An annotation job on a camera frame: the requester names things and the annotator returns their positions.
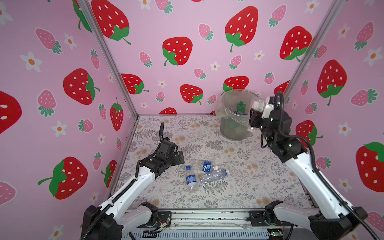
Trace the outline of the green bottle yellow cap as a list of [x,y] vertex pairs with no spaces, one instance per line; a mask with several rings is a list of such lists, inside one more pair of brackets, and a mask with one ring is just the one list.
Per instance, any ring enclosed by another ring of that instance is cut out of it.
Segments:
[[237,103],[237,111],[241,111],[243,113],[246,113],[246,103],[243,101],[240,101]]

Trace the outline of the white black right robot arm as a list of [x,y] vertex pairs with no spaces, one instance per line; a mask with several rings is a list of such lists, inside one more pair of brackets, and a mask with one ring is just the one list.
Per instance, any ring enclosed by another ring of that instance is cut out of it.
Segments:
[[365,224],[368,213],[353,206],[321,173],[304,138],[289,134],[292,118],[286,112],[272,109],[265,117],[251,110],[249,123],[261,130],[266,146],[295,173],[318,206],[306,210],[278,202],[272,206],[276,220],[310,230],[319,240],[340,240]]

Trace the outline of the Fiji bottle red flower label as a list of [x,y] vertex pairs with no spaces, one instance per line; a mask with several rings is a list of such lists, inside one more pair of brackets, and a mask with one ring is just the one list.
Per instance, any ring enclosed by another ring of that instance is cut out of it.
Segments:
[[235,114],[237,115],[237,116],[247,116],[248,114],[245,114],[245,113],[243,113],[243,112],[241,112],[241,111],[235,111]]

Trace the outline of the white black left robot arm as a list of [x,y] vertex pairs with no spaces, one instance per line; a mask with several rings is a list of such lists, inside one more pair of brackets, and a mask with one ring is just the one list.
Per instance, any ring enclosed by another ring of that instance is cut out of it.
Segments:
[[144,202],[136,210],[127,209],[139,194],[169,167],[185,163],[182,151],[155,153],[137,162],[136,172],[114,195],[84,213],[81,240],[120,240],[124,234],[155,220],[158,208]]

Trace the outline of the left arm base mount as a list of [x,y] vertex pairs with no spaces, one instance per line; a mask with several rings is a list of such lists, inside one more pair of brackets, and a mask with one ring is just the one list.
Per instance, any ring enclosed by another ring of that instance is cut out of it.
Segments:
[[138,228],[155,228],[164,229],[171,226],[172,212],[160,211],[155,205],[144,202],[139,205],[137,210],[144,210],[144,214],[140,214],[141,225]]

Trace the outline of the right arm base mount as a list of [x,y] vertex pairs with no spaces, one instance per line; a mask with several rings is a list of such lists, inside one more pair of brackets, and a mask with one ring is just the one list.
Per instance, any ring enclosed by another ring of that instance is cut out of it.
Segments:
[[274,209],[277,205],[282,204],[282,201],[274,201],[265,206],[261,210],[249,211],[249,217],[246,218],[247,222],[250,222],[253,227],[285,227],[288,226],[288,222],[282,222],[278,220],[274,213]]

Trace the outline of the clear square bottle green label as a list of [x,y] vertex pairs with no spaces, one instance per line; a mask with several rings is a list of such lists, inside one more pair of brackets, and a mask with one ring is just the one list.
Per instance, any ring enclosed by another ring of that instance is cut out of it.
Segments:
[[264,111],[264,108],[265,108],[265,101],[253,99],[251,104],[251,109],[253,111],[262,113]]

